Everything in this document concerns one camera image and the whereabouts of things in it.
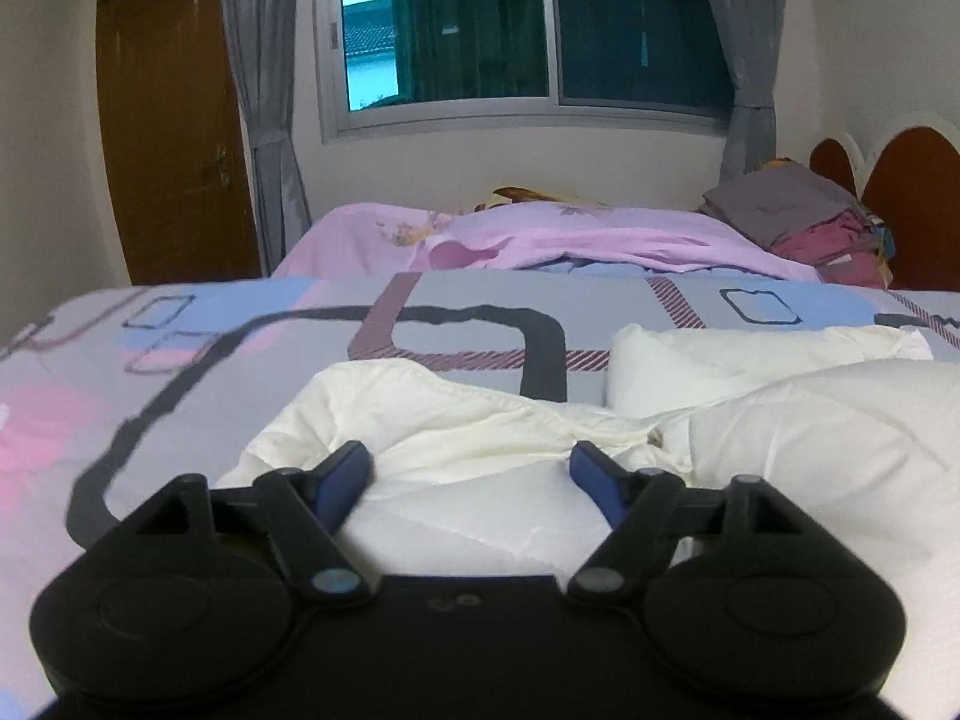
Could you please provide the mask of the brown wooden door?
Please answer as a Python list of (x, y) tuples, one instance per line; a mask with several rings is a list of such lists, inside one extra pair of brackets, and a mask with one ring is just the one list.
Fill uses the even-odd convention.
[(96, 80), (130, 281), (258, 277), (220, 0), (98, 0)]

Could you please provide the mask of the grey curtain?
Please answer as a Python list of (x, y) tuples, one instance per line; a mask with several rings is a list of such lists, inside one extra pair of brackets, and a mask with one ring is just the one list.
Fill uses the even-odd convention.
[(708, 0), (734, 98), (721, 181), (776, 156), (775, 86), (786, 0)]
[(262, 268), (277, 270), (313, 220), (293, 145), (296, 0), (221, 0), (247, 133)]

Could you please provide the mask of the left grey curtain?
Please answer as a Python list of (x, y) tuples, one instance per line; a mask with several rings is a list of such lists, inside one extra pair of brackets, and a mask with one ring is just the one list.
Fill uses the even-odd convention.
[(262, 268), (277, 270), (313, 220), (293, 145), (296, 0), (221, 0), (247, 133)]

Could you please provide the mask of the folded grey and maroon clothes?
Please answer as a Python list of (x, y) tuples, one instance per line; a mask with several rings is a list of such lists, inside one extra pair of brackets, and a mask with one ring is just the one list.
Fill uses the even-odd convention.
[(716, 185), (701, 213), (729, 224), (782, 259), (813, 266), (827, 283), (889, 288), (892, 236), (885, 223), (827, 177), (791, 160)]

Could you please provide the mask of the pink blanket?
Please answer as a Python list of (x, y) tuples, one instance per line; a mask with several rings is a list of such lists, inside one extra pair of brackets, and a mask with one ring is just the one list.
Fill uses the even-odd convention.
[(523, 270), (557, 260), (628, 263), (665, 273), (734, 268), (816, 283), (815, 268), (770, 254), (692, 211), (524, 202), (465, 215), (382, 203), (327, 213), (286, 255), (277, 278)]

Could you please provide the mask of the yellow patterned cloth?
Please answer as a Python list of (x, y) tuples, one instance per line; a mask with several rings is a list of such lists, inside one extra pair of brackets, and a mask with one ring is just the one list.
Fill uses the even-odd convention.
[(473, 205), (472, 211), (473, 213), (482, 213), (482, 211), (493, 210), (493, 208), (500, 208), (500, 206), (534, 202), (594, 206), (594, 208), (599, 206), (599, 202), (594, 202), (594, 200), (576, 199), (576, 197), (558, 195), (558, 193), (539, 192), (535, 188), (521, 187), (520, 185), (501, 185), (501, 187), (496, 187), (485, 200)]

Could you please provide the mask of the aluminium frame window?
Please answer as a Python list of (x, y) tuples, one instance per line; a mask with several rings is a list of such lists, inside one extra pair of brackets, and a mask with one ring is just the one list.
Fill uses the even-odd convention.
[(734, 90), (708, 0), (316, 0), (335, 133), (500, 117), (722, 130)]

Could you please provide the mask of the patterned grey bed sheet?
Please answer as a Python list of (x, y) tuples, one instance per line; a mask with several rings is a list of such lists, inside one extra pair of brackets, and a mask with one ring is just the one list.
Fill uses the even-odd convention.
[[(3, 715), (26, 718), (52, 699), (29, 635), (41, 590), (172, 478), (231, 488), (224, 477), (242, 450), (327, 367), (400, 359), (452, 382), (599, 406), (613, 339), (633, 325), (770, 333), (878, 325), (921, 333), (958, 369), (955, 294), (731, 273), (451, 270), (74, 299), (2, 353)], [(953, 717), (958, 582), (918, 601), (896, 593), (907, 643), (885, 695), (911, 718)]]

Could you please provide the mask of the right grey curtain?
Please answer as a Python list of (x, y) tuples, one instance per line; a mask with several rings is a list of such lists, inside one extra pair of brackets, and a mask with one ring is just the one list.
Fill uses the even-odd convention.
[(775, 86), (786, 0), (708, 0), (734, 98), (721, 181), (776, 156)]

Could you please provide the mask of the red and white headboard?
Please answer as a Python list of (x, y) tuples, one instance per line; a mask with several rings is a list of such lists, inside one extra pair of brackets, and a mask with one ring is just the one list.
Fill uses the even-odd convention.
[(957, 291), (957, 125), (932, 112), (901, 115), (867, 151), (835, 133), (814, 146), (809, 167), (885, 224), (895, 288)]

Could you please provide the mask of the white quilted duvet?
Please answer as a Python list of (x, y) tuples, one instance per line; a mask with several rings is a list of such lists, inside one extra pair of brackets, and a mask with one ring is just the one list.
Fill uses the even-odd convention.
[(914, 330), (641, 327), (612, 344), (602, 405), (475, 387), (416, 362), (316, 374), (224, 484), (311, 470), (350, 440), (373, 483), (343, 538), (383, 574), (555, 574), (601, 541), (568, 476), (587, 440), (627, 470), (719, 488), (757, 475), (910, 600), (958, 582), (958, 369)]

